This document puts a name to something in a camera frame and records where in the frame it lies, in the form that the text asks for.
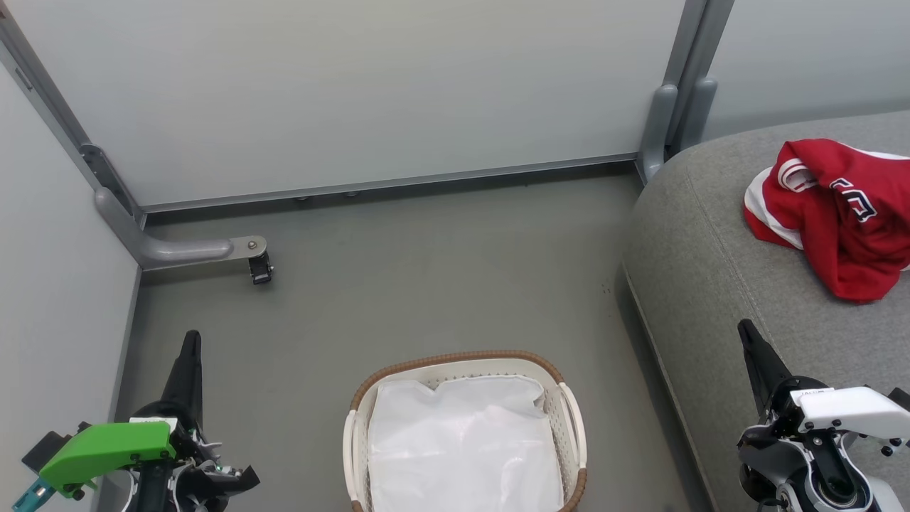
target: gray metal bar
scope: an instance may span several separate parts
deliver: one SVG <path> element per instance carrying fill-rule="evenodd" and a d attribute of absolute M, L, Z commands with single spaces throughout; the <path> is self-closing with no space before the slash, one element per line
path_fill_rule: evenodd
<path fill-rule="evenodd" d="M 673 105 L 676 104 L 676 96 L 676 86 L 666 85 L 654 91 L 651 99 L 651 109 L 648 111 L 648 119 L 645 121 L 642 134 L 642 148 L 639 149 L 638 159 L 635 160 L 635 167 L 638 168 L 642 183 L 645 185 L 663 165 L 665 151 L 663 142 L 670 127 L 670 116 L 673 113 Z"/>
<path fill-rule="evenodd" d="M 685 63 L 689 59 L 689 54 L 692 53 L 695 34 L 698 32 L 698 25 L 702 22 L 702 13 L 707 3 L 708 0 L 686 0 L 685 5 L 682 6 L 680 25 L 676 29 L 676 39 L 673 40 L 673 48 L 670 51 L 667 70 L 663 75 L 663 84 L 665 86 L 679 86 L 680 79 L 683 77 Z"/>
<path fill-rule="evenodd" d="M 5 48 L 8 58 L 4 65 L 10 73 L 18 78 L 20 87 L 25 91 L 29 101 L 41 115 L 41 118 L 55 132 L 60 144 L 67 148 L 67 153 L 86 177 L 93 189 L 107 187 L 115 192 L 124 208 L 130 211 L 138 221 L 142 209 L 126 189 L 126 185 L 117 176 L 110 160 L 98 146 L 91 143 L 86 131 L 79 124 L 76 115 L 67 105 L 66 100 L 48 75 L 35 50 L 28 44 L 19 25 L 16 24 L 3 0 L 0 0 L 0 43 Z M 61 138 L 57 131 L 62 131 Z M 78 157 L 72 154 L 69 146 L 76 148 Z M 88 165 L 88 172 L 83 164 Z"/>
<path fill-rule="evenodd" d="M 673 155 L 702 141 L 702 133 L 708 124 L 708 114 L 711 112 L 716 92 L 717 80 L 714 78 L 704 77 L 695 82 L 688 115 L 682 118 L 677 137 L 670 147 Z"/>
<path fill-rule="evenodd" d="M 13 76 L 14 80 L 19 84 L 19 88 L 22 89 L 22 92 L 25 94 L 25 97 L 28 98 L 28 101 L 32 104 L 32 107 L 37 111 L 38 116 L 44 120 L 47 127 L 50 128 L 51 133 L 54 134 L 54 137 L 60 142 L 60 146 L 63 147 L 66 154 L 69 155 L 69 158 L 73 160 L 73 163 L 76 164 L 76 168 L 79 169 L 79 172 L 82 173 L 82 176 L 88 181 L 88 184 L 92 186 L 92 189 L 97 189 L 100 187 L 100 183 L 95 175 L 92 173 L 92 170 L 88 168 L 87 164 L 83 161 L 82 155 L 79 153 L 79 148 L 73 145 L 72 140 L 66 134 L 63 126 L 57 122 L 54 114 L 47 107 L 47 104 L 38 96 L 35 92 L 35 88 L 29 86 L 30 82 L 26 83 L 16 71 L 20 71 L 18 63 L 13 59 L 13 55 L 9 52 L 6 44 L 0 44 L 0 63 L 9 71 L 9 74 Z"/>
<path fill-rule="evenodd" d="M 3 16 L 0 17 L 0 42 L 13 56 L 21 70 L 20 73 L 25 75 L 38 96 L 47 104 L 51 114 L 60 122 L 66 136 L 73 142 L 73 146 L 79 148 L 87 143 L 89 140 L 86 131 L 82 129 L 76 115 L 73 114 L 63 95 L 54 85 L 54 80 L 47 74 L 47 70 L 41 64 L 35 50 L 28 44 L 28 40 L 25 39 L 25 35 L 19 29 L 19 25 L 16 24 L 3 0 L 0 0 L 0 13 L 3 13 Z"/>
<path fill-rule="evenodd" d="M 145 234 L 104 187 L 95 191 L 95 208 L 143 270 L 195 263 L 256 258 L 266 251 L 266 239 L 248 236 L 221 240 L 162 241 Z"/>
<path fill-rule="evenodd" d="M 721 42 L 723 29 L 733 10 L 734 0 L 708 0 L 702 13 L 701 22 L 692 44 L 692 52 L 686 60 L 685 69 L 679 82 L 679 100 L 670 121 L 667 134 L 667 145 L 679 147 L 679 126 L 681 120 L 689 115 L 693 91 L 698 81 L 705 78 Z"/>
<path fill-rule="evenodd" d="M 607 157 L 593 157 L 589 159 L 562 160 L 557 162 L 547 162 L 541 164 L 519 165 L 512 167 L 502 167 L 496 169 L 468 170 L 463 172 L 451 172 L 447 174 L 436 174 L 431 176 L 418 176 L 416 178 L 401 179 L 384 179 L 381 181 L 369 181 L 365 183 L 355 183 L 352 185 L 334 185 L 329 187 L 314 187 L 311 189 L 294 189 L 278 190 L 275 192 L 264 192 L 259 194 L 245 194 L 242 196 L 231 196 L 226 198 L 214 198 L 210 200 L 189 200 L 180 202 L 169 202 L 162 204 L 153 204 L 142 207 L 145 213 L 160 213 L 163 211 L 192 210 L 196 208 L 209 208 L 213 206 L 227 206 L 231 204 L 243 204 L 248 202 L 259 202 L 267 200 L 289 200 L 295 198 L 306 198 L 310 196 L 324 196 L 328 194 L 344 194 L 350 192 L 360 192 L 363 190 L 390 189 L 393 187 L 408 187 L 411 185 L 426 185 L 429 183 L 443 183 L 446 181 L 457 181 L 460 179 L 490 178 L 493 176 L 507 176 L 510 174 L 521 174 L 524 172 L 537 172 L 542 170 L 570 169 L 575 167 L 598 165 L 614 162 L 624 162 L 634 160 L 637 153 L 622 153 L 620 155 L 610 155 Z"/>

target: white laundry basket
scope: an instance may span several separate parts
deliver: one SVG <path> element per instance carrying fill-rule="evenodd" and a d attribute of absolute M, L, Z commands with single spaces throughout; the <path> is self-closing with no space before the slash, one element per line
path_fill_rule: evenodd
<path fill-rule="evenodd" d="M 588 446 L 581 411 L 562 375 L 535 353 L 489 351 L 453 353 L 395 364 L 370 376 L 354 395 L 344 424 L 344 477 L 354 512 L 372 512 L 369 492 L 367 429 L 379 385 L 389 381 L 418 381 L 432 389 L 442 382 L 481 375 L 524 375 L 543 386 L 543 412 L 550 418 L 562 475 L 563 507 L 571 512 L 581 501 L 588 479 Z"/>

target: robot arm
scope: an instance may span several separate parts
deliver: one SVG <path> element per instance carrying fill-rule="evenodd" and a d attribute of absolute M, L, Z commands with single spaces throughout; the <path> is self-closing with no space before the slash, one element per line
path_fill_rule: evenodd
<path fill-rule="evenodd" d="M 891 488 L 866 477 L 846 450 L 858 436 L 878 439 L 885 456 L 903 449 L 910 397 L 792 375 L 751 321 L 739 330 L 762 422 L 738 444 L 746 493 L 785 512 L 904 512 Z"/>
<path fill-rule="evenodd" d="M 126 470 L 135 484 L 124 510 L 222 512 L 228 499 L 258 485 L 256 472 L 225 466 L 202 432 L 202 338 L 187 333 L 161 400 L 129 423 L 79 426 L 76 435 L 48 433 L 22 461 L 39 478 L 13 505 L 34 512 L 53 494 L 75 500 L 94 479 Z"/>

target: gray sofa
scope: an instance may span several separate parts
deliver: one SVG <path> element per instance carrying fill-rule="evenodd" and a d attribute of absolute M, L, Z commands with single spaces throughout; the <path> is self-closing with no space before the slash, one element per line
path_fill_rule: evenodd
<path fill-rule="evenodd" d="M 786 140 L 832 138 L 910 155 L 910 111 L 712 140 L 670 159 L 636 205 L 626 276 L 715 509 L 755 510 L 735 444 L 757 420 L 736 324 L 751 318 L 794 374 L 910 390 L 910 276 L 884 300 L 835 299 L 799 251 L 757 240 L 743 194 Z M 910 456 L 859 441 L 854 461 L 910 507 Z"/>

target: black wheel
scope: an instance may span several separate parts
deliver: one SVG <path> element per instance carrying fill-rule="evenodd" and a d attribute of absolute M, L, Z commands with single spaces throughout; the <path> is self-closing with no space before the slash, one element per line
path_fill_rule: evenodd
<path fill-rule="evenodd" d="M 272 264 L 268 260 L 268 251 L 261 256 L 249 259 L 249 274 L 253 277 L 253 284 L 263 284 L 272 280 Z"/>

